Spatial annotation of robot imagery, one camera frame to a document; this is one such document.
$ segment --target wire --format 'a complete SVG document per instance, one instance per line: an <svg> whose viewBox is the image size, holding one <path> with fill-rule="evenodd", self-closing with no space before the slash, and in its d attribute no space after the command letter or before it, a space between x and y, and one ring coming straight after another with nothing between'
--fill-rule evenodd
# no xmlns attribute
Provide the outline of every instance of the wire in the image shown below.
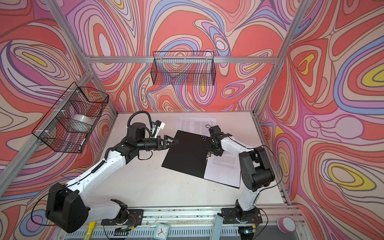
<svg viewBox="0 0 384 240"><path fill-rule="evenodd" d="M252 238L252 240L253 239L255 239L258 235L260 235L260 233L262 233L262 231L265 229L265 227L268 225L268 221L269 221L269 219L268 219L268 215L265 213L265 211L263 210L263 209L260 209L261 211L263 211L263 213L265 214L265 216L266 216L266 224L265 224L265 226L263 227L263 229L261 229L261 231L256 235L256 236L254 236L253 238Z"/></svg>
<svg viewBox="0 0 384 240"><path fill-rule="evenodd" d="M111 240L111 239L108 237L107 232L105 231L105 227L104 227L104 225L103 225L103 229L104 229L104 234L105 234L105 236L106 236L109 240Z"/></svg>
<svg viewBox="0 0 384 240"><path fill-rule="evenodd" d="M149 125L151 126L151 132L152 132L152 119L151 119L151 116L149 115L149 113L147 111L138 111L138 112L135 112L134 114L132 114L129 119L128 119L128 122L127 122L127 128L131 125L131 120L134 116L140 114L140 113L145 113L147 114L148 116L148 119L149 119Z"/></svg>
<svg viewBox="0 0 384 240"><path fill-rule="evenodd" d="M254 214L254 216L257 218L256 214ZM253 220L253 223L256 225L255 220ZM257 227L256 227L256 230L257 230Z"/></svg>
<svg viewBox="0 0 384 240"><path fill-rule="evenodd" d="M232 139L229 137L229 139L231 139L232 141L234 141L235 143L238 143L240 144L241 146L245 147L246 149L254 149L254 148L249 148L249 147L246 147L244 145L242 145L241 143L237 142L235 139ZM279 185L281 183L281 181L283 180L283 170L280 166L280 163L279 161L277 160L277 157L275 156L275 154L273 153L273 151L267 146L267 145L260 145L260 147L262 146L265 146L269 149L269 151L272 153L273 157L275 158L276 162L277 162L277 165L279 165L279 168L280 168L280 172L281 172L281 175L280 175L280 180L278 183L276 183L275 185L273 185L272 187L266 187L266 188L263 188L262 190L260 190L260 192L264 191L265 189L270 189L270 188L273 188L273 187L276 187L277 185Z"/></svg>
<svg viewBox="0 0 384 240"><path fill-rule="evenodd" d="M260 190L260 192L264 191L265 189L270 189L270 188L273 188L273 187L276 187L277 185L279 185L281 183L281 181L283 180L283 169L281 168L281 165L279 163L279 161L277 160L277 157L275 156L275 154L272 152L272 150L267 146L267 145L261 145L262 146L265 146L269 149L269 151L272 153L273 157L275 158L276 162L277 162L277 165L279 165L279 168L280 168L280 172L281 172L281 175L280 175L280 181L278 183L276 183L274 186L272 187L266 187L266 188L263 188L262 190Z"/></svg>
<svg viewBox="0 0 384 240"><path fill-rule="evenodd" d="M135 215L131 215L133 218L136 218L137 219L137 225L135 226L135 227L137 227L138 225L139 225L139 223L140 223L140 220L139 220L139 218L137 217L137 216L135 216Z"/></svg>
<svg viewBox="0 0 384 240"><path fill-rule="evenodd" d="M148 160L148 159L150 159L151 157L152 157L152 155L153 155L153 151L152 150L150 150L151 151L151 156L149 157L149 158L147 158L147 159L141 159L140 158L140 151L139 151L139 154L137 155L137 158L139 159L139 160Z"/></svg>
<svg viewBox="0 0 384 240"><path fill-rule="evenodd" d="M109 153L109 151L112 150L112 149L113 149L113 147L109 147L109 148L107 148L107 150L105 151L105 154L104 154L104 159L105 159L105 160L107 160L108 153Z"/></svg>
<svg viewBox="0 0 384 240"><path fill-rule="evenodd" d="M75 184L78 184L80 181L82 181L84 178L88 177L90 174L91 174L91 172L88 173L87 176L83 177L83 178L80 179L79 181L77 181L77 182L75 182L75 183L73 183L73 184L71 184L71 185L69 185L69 186L65 186L65 187L62 187L62 188L60 188L60 189L58 189L58 190L55 190L55 191L52 191L52 192L48 192L48 193L45 194L44 196L40 197L39 200L37 200L37 202L35 203L35 205L34 205L33 208L32 208L32 212L31 212L31 221L32 221L33 223L37 224L37 225L40 225L40 226L56 226L56 224L40 224L40 223L35 222L35 221L33 220L33 212L34 212L34 210L35 210L35 207L36 207L37 204L38 204L38 203L39 203L45 196L47 196L48 194L51 194L51 193L53 193L53 192L57 192L57 191L60 191L60 190L65 189L65 188L68 188L68 187L70 187L70 186L73 186L73 185L75 185Z"/></svg>

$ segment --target white table surface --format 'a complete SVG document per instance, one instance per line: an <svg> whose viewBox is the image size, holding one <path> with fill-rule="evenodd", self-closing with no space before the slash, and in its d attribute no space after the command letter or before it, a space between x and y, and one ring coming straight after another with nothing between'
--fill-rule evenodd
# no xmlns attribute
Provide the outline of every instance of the white table surface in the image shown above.
<svg viewBox="0 0 384 240"><path fill-rule="evenodd" d="M126 136L130 116L131 114L127 113L118 115L105 149L115 146ZM234 138L248 146L262 145L249 112L151 113L152 121L160 120L165 123L165 128L159 133L162 138L164 135L175 136L179 117L216 118L224 133L232 134ZM149 126L148 117L143 113L136 115L131 124L134 122L143 122ZM237 189L161 167L167 152L168 150L153 151L153 156L143 161L135 157L100 184L86 201L100 202L114 198L124 202L128 207L176 207L234 205L236 199L240 197L244 188L243 181L240 181L240 189ZM140 158L147 158L148 154L150 152L141 151ZM282 203L278 187L263 191L257 202L257 204Z"/></svg>

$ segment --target black cable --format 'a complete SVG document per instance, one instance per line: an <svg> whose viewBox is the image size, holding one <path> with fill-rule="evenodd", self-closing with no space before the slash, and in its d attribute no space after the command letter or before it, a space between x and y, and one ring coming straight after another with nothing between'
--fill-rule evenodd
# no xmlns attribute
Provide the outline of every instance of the black cable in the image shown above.
<svg viewBox="0 0 384 240"><path fill-rule="evenodd" d="M280 172L281 172L281 175L280 175L280 181L279 181L278 183L276 183L274 186L272 186L272 187L276 187L276 186L279 185L279 184L281 183L281 181L283 180L283 169L281 168L281 165L280 165L279 161L277 160L277 157L275 156L275 154L272 152L272 150L271 150L267 145L261 145L261 147L262 147L262 146L265 146L265 147L267 147L267 148L269 149L269 151L272 153L273 157L275 158L277 164L279 165ZM270 189L270 188L272 188L272 187L266 187L266 188L260 190L260 192L264 191L265 189Z"/></svg>
<svg viewBox="0 0 384 240"><path fill-rule="evenodd" d="M105 154L104 154L104 159L105 159L105 161L107 161L108 153L109 153L109 151L112 150L112 149L113 149L113 147L109 147L109 148L107 148L107 150L105 151Z"/></svg>
<svg viewBox="0 0 384 240"><path fill-rule="evenodd" d="M127 127L129 127L131 125L131 120L134 116L140 114L140 113L145 113L147 114L148 116L148 119L149 119L149 125L151 126L151 131L152 131L152 119L151 119L151 116L149 115L149 113L147 111L138 111L138 112L135 112L134 114L132 114L132 116L129 117L128 119L128 123L127 123Z"/></svg>
<svg viewBox="0 0 384 240"><path fill-rule="evenodd" d="M152 155L153 155L153 151L152 150L150 150L151 151L151 156L149 157L149 158L147 158L147 159L141 159L140 158L140 151L139 151L139 154L137 155L137 158L139 159L139 160L148 160L148 159L150 159L151 157L152 157Z"/></svg>
<svg viewBox="0 0 384 240"><path fill-rule="evenodd" d="M260 235L260 233L262 233L262 231L266 228L266 226L268 225L268 221L269 221L269 219L268 219L268 215L265 213L265 211L263 210L263 209L260 209L261 211L263 211L263 213L265 214L265 216L266 216L266 224L265 224L265 226L263 227L263 229L261 229L261 231L256 235L256 236L254 236L253 238L252 238L252 240L253 239L255 239L258 235Z"/></svg>
<svg viewBox="0 0 384 240"><path fill-rule="evenodd" d="M85 176L85 177L83 177L82 179L80 179L79 181L77 181L76 183L73 183L73 184L71 184L71 185L69 185L69 186L62 187L62 188L60 188L60 189L58 189L58 190L55 190L55 191L52 191L52 192L48 192L48 193L45 194L44 196L40 197L39 200L37 200L37 202L35 203L35 205L34 205L33 208L32 208L32 211L31 211L31 221L32 221L33 223L37 224L37 225L40 225L40 226L56 226L56 224L40 224L40 223L35 222L35 221L33 220L33 212L35 211L35 207L36 207L37 204L38 204L38 203L39 203L45 196L47 196L48 194L51 194L51 193L53 193L53 192L57 192L57 191L60 191L60 190L65 189L65 188L68 188L68 187L70 187L70 186L73 186L73 185L75 185L75 184L78 184L80 181L82 181L84 178L88 177L90 174L91 174L91 172L88 173L87 176Z"/></svg>
<svg viewBox="0 0 384 240"><path fill-rule="evenodd" d="M145 129L149 133L149 137L154 137L157 131L157 126L155 126L155 130L153 131L153 133L151 133L151 131L147 127L145 127Z"/></svg>
<svg viewBox="0 0 384 240"><path fill-rule="evenodd" d="M104 225L103 225L103 229L104 229L105 236L106 236L109 240L111 240L111 239L108 237L107 232L105 231L105 227L104 227Z"/></svg>
<svg viewBox="0 0 384 240"><path fill-rule="evenodd" d="M232 141L234 141L235 143L238 143L239 145L245 147L246 149L254 149L254 148L249 148L249 147L246 147L244 145L242 145L241 143L235 141L234 139L230 138ZM281 168L280 166L280 163L279 161L277 160L277 157L275 156L275 154L272 152L272 150L267 146L267 145L260 145L260 147L262 146L265 146L269 149L269 151L272 153L273 157L275 158L276 162L277 162L277 165L279 165L279 168L280 168L280 172L281 172L281 175L280 175L280 181L278 183L276 183L275 185L273 185L272 187L266 187L266 188L263 188L262 190L260 190L260 192L264 191L265 189L270 189L270 188L273 188L273 187L276 187L277 185L279 185L281 183L281 181L283 180L283 169Z"/></svg>

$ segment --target white plastic part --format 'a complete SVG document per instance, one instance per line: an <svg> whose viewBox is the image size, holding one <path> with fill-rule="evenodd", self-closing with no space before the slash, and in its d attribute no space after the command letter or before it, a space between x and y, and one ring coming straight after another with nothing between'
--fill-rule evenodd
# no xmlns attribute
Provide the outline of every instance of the white plastic part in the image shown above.
<svg viewBox="0 0 384 240"><path fill-rule="evenodd" d="M85 205L91 208L88 211L86 223L100 221L102 219L114 219L120 211L120 205L112 201L85 203Z"/></svg>
<svg viewBox="0 0 384 240"><path fill-rule="evenodd" d="M225 137L221 140L221 148L224 151L228 151L233 154L237 161L239 160L239 153L250 152L254 148L249 147L242 142L237 141L234 137ZM256 192L244 187L241 196L238 199L239 205L243 211L249 211L255 207L254 203L257 201L257 198L260 196L260 191L265 187L259 188Z"/></svg>
<svg viewBox="0 0 384 240"><path fill-rule="evenodd" d="M156 130L156 133L155 133L154 138L156 138L156 137L158 136L158 134L159 134L159 132L160 132L160 129L164 129L164 126L165 126L165 125L166 125L165 123L161 122L160 126L157 127L157 130ZM152 126L152 133L155 131L155 128L156 128L155 125Z"/></svg>
<svg viewBox="0 0 384 240"><path fill-rule="evenodd" d="M85 171L77 178L67 182L68 185L74 184L87 176L92 169L94 169L100 162L96 163L93 167ZM107 179L112 173L126 164L125 157L121 156L119 152L109 152L106 163L104 163L95 173L91 173L85 179L81 180L79 184L68 187L72 191L79 190L79 196L85 202L91 192L100 185L105 179Z"/></svg>

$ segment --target red wire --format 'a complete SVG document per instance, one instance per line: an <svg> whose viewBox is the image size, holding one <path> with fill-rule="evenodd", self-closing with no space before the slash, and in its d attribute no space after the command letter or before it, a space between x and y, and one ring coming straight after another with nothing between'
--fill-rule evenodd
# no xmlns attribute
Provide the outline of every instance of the red wire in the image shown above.
<svg viewBox="0 0 384 240"><path fill-rule="evenodd" d="M139 221L139 218L138 218L137 216L134 216L134 215L129 215L129 217L133 217L133 219L135 220L135 223L134 223L134 225L136 224L136 219L137 219L137 225L136 225L136 226L138 226L138 225L139 225L140 221Z"/></svg>
<svg viewBox="0 0 384 240"><path fill-rule="evenodd" d="M138 226L140 223L139 218L137 216L133 216L133 217L137 218L137 225L136 226Z"/></svg>

